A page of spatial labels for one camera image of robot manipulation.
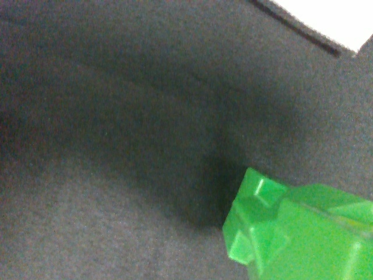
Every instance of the dark gray felt surface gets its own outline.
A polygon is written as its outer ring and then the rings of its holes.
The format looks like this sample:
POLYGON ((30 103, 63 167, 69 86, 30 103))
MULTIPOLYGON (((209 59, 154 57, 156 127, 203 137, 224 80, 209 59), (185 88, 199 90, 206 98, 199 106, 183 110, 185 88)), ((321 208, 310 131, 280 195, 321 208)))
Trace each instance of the dark gray felt surface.
POLYGON ((82 2, 0 4, 0 279, 247 279, 221 226, 248 166, 373 199, 372 41, 82 2))

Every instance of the green plastic object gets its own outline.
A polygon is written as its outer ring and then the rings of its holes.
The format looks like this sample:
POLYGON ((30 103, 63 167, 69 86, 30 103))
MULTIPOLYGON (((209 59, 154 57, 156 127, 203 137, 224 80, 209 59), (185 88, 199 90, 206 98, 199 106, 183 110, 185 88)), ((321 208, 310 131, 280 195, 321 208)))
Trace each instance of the green plastic object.
POLYGON ((373 202, 248 169, 223 226, 249 280, 373 280, 373 202))

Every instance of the green toy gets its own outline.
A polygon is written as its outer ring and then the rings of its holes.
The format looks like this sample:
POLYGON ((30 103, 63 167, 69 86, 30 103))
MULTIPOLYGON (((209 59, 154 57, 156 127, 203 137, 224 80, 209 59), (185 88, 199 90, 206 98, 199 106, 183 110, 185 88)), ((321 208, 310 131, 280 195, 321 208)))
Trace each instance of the green toy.
POLYGON ((223 234, 249 280, 373 279, 373 202, 325 185, 248 169, 223 234))

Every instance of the green plastic piece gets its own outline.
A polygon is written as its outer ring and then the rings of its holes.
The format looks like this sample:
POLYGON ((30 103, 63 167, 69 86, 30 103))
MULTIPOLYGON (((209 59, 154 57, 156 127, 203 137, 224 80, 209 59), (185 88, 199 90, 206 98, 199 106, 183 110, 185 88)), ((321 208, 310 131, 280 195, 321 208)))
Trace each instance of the green plastic piece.
POLYGON ((372 280, 373 202, 248 169, 223 226, 249 280, 372 280))

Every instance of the white surface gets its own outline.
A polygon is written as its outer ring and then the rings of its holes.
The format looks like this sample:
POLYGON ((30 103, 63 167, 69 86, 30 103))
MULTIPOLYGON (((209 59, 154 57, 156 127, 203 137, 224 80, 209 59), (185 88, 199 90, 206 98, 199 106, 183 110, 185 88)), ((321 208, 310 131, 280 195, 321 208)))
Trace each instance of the white surface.
POLYGON ((373 34, 373 1, 273 0, 311 29, 358 52, 373 34))

